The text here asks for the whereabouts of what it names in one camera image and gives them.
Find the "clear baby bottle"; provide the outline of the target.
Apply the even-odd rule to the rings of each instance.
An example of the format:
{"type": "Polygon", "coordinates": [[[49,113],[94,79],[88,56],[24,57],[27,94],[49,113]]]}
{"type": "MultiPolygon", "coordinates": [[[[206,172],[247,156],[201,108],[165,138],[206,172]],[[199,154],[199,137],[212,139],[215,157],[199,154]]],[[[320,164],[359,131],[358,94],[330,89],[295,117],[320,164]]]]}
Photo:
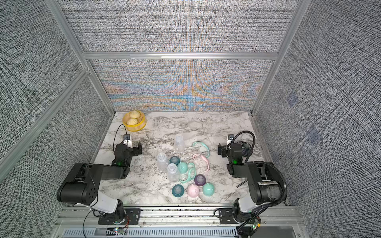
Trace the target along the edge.
{"type": "Polygon", "coordinates": [[[175,136],[174,150],[177,152],[183,152],[185,149],[184,137],[182,134],[175,136]]]}

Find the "dark teal nipple collar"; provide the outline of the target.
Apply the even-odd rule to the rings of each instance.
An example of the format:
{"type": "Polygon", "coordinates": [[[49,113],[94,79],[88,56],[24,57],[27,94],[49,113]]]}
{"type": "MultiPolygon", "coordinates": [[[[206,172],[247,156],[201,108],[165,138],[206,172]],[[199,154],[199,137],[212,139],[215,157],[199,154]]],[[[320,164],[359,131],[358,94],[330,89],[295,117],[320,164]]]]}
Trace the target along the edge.
{"type": "Polygon", "coordinates": [[[177,184],[173,186],[172,188],[172,195],[174,197],[181,197],[183,196],[184,192],[185,192],[185,189],[181,184],[177,184]]]}

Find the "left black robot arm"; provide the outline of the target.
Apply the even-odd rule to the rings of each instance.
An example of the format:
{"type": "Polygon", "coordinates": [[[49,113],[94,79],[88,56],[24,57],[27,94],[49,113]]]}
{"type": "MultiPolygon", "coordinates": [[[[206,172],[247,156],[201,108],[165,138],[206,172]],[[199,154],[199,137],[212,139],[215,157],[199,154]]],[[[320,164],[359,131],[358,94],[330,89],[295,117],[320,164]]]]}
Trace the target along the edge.
{"type": "Polygon", "coordinates": [[[132,158],[142,154],[142,144],[129,147],[116,145],[111,165],[76,163],[58,189],[57,200],[62,203],[82,204],[100,213],[104,221],[121,224],[127,216],[123,202],[99,191],[102,180],[126,179],[132,158]]]}

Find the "lower beige bun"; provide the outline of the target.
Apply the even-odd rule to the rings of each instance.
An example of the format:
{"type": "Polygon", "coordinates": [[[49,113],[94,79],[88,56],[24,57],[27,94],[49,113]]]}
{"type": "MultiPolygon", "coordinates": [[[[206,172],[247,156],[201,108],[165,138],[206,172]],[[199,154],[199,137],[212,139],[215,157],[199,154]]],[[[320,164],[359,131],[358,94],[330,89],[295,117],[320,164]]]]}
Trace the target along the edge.
{"type": "Polygon", "coordinates": [[[137,118],[130,118],[130,119],[128,119],[127,120],[127,125],[128,126],[133,126],[133,125],[136,125],[136,124],[138,124],[138,119],[137,118]]]}

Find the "beige bun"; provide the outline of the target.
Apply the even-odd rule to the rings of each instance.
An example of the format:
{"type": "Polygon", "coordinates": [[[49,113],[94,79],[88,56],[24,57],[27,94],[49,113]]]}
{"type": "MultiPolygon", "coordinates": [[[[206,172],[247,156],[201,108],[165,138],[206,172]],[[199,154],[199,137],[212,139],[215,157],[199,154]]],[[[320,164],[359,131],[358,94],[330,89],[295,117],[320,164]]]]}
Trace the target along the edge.
{"type": "Polygon", "coordinates": [[[127,125],[128,126],[133,126],[133,125],[136,125],[136,124],[138,124],[138,119],[137,118],[130,118],[130,119],[128,119],[127,120],[127,125]]]}
{"type": "Polygon", "coordinates": [[[137,110],[133,110],[133,111],[129,112],[129,116],[130,116],[130,118],[135,118],[135,119],[137,119],[137,118],[140,117],[140,112],[137,111],[137,110]]]}

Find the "yellow steamer basket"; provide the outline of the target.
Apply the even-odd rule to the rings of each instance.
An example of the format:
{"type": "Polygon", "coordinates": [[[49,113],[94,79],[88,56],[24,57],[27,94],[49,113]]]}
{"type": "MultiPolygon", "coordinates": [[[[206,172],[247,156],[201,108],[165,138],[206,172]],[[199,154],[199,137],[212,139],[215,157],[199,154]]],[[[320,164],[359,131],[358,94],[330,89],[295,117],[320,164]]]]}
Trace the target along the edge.
{"type": "Polygon", "coordinates": [[[124,115],[122,122],[128,131],[136,132],[146,126],[147,120],[143,112],[133,110],[124,115]]]}

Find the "upper beige bun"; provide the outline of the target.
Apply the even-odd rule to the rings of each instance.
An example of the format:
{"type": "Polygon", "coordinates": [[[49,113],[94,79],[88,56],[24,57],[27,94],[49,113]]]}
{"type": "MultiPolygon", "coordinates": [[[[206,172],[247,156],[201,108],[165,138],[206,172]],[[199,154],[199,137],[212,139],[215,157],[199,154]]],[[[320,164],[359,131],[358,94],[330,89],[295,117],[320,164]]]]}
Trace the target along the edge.
{"type": "Polygon", "coordinates": [[[129,112],[129,116],[130,116],[130,118],[135,118],[135,119],[137,119],[137,118],[140,117],[140,112],[137,111],[137,110],[133,110],[133,111],[129,112]]]}

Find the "mint bottle cap front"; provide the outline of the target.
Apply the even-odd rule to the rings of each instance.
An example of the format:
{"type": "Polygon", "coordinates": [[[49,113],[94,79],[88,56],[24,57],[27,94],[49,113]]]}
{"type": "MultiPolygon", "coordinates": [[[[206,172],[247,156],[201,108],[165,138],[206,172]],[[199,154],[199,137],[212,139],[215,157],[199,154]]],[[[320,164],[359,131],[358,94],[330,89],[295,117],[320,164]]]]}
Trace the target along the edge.
{"type": "Polygon", "coordinates": [[[211,197],[215,193],[215,187],[212,183],[207,182],[203,185],[202,192],[205,196],[211,197]]]}

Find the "mint bottle cap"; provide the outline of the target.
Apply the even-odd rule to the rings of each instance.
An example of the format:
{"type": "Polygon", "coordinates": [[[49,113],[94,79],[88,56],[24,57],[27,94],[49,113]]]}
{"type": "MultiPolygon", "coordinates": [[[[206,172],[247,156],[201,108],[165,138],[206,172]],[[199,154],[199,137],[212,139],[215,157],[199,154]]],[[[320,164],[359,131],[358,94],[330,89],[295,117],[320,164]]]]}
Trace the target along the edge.
{"type": "Polygon", "coordinates": [[[203,185],[202,192],[205,196],[211,197],[215,193],[215,187],[212,183],[207,182],[203,185]]]}
{"type": "Polygon", "coordinates": [[[177,167],[180,174],[185,174],[188,171],[188,164],[186,162],[179,162],[177,167]]]}

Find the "mint bottle cap middle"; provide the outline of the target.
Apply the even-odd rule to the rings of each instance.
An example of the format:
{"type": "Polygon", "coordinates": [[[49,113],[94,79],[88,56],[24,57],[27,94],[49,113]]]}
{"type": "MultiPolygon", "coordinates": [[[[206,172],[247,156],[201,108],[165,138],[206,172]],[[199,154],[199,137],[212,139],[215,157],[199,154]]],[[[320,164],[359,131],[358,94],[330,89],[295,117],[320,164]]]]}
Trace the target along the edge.
{"type": "Polygon", "coordinates": [[[179,162],[177,167],[180,174],[185,174],[188,171],[188,164],[186,162],[179,162]]]}

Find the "clear bottle front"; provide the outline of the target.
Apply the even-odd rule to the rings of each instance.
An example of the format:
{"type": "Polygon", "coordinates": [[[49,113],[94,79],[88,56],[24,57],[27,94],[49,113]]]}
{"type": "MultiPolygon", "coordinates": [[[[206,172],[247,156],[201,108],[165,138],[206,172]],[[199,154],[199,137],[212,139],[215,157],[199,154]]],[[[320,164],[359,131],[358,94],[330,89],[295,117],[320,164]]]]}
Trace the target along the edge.
{"type": "Polygon", "coordinates": [[[167,177],[168,177],[168,180],[170,182],[178,182],[179,181],[179,179],[181,177],[181,173],[180,173],[176,164],[170,163],[167,166],[167,177]]]}

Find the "pink bottle cap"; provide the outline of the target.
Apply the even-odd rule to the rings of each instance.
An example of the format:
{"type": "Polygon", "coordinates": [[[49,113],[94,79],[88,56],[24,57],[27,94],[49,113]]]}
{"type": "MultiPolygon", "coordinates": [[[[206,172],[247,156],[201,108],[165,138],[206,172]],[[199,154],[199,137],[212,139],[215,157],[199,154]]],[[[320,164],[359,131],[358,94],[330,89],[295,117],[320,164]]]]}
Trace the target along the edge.
{"type": "Polygon", "coordinates": [[[196,184],[190,184],[187,188],[187,195],[191,198],[196,198],[199,196],[199,186],[196,184]]]}

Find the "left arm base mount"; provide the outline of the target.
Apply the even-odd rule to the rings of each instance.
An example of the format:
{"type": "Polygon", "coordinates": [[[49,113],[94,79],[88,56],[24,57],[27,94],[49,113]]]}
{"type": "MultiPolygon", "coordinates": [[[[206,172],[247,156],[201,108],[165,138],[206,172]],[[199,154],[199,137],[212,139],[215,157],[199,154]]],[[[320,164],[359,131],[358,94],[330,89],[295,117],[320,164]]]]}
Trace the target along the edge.
{"type": "Polygon", "coordinates": [[[116,211],[115,213],[108,214],[102,213],[99,216],[98,225],[137,225],[140,220],[141,209],[128,208],[124,209],[123,213],[116,211]]]}

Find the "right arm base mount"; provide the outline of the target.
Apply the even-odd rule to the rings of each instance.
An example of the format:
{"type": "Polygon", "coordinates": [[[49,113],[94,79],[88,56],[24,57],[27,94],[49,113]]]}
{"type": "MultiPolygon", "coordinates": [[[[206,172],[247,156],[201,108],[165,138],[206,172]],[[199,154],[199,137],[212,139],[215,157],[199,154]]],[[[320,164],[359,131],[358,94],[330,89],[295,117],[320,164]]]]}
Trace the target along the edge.
{"type": "Polygon", "coordinates": [[[242,224],[244,223],[248,217],[243,214],[235,214],[233,208],[219,208],[215,213],[217,218],[219,219],[220,224],[228,225],[228,224],[242,224]]]}

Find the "aluminium front rail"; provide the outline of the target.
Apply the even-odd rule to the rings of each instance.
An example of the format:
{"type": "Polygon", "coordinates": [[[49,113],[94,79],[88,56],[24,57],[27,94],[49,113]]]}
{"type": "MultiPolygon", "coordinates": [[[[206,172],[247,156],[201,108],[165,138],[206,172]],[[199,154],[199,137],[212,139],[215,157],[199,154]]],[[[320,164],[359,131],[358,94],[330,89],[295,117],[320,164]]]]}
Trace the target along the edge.
{"type": "MultiPolygon", "coordinates": [[[[220,216],[220,208],[230,204],[154,204],[128,206],[127,209],[140,209],[139,214],[129,215],[130,228],[151,227],[222,227],[234,226],[233,218],[220,216]]],[[[305,224],[296,206],[275,206],[260,215],[261,226],[304,227],[305,224]]],[[[63,208],[54,225],[58,228],[100,227],[98,217],[86,207],[63,208]]]]}

